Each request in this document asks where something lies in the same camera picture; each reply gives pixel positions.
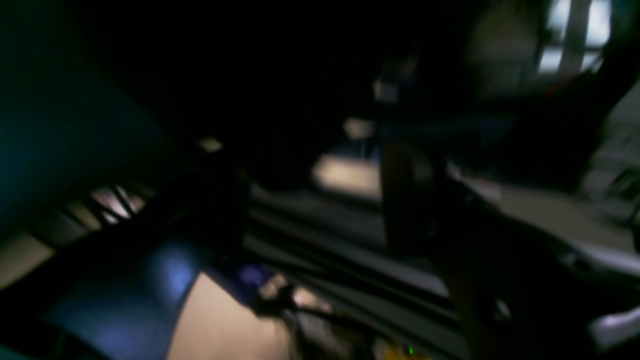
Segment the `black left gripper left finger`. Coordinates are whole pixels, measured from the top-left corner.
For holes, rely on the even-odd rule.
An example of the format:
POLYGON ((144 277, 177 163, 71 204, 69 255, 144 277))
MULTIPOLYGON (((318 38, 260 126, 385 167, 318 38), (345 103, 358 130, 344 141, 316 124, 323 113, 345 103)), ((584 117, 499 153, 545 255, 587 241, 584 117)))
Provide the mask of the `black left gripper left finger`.
POLYGON ((235 255, 249 185, 226 151, 175 157, 86 192, 25 232, 52 255, 1 287, 3 360, 164 360, 202 271, 235 255))

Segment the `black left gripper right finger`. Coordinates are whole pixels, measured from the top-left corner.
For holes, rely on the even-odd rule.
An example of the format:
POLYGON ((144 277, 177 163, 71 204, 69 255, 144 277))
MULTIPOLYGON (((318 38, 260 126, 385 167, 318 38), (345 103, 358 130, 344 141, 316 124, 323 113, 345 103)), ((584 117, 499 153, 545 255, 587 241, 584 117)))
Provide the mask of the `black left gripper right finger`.
POLYGON ((637 360, 639 257, 571 243, 451 178, 443 157, 381 147, 388 248, 445 283, 473 360, 637 360))

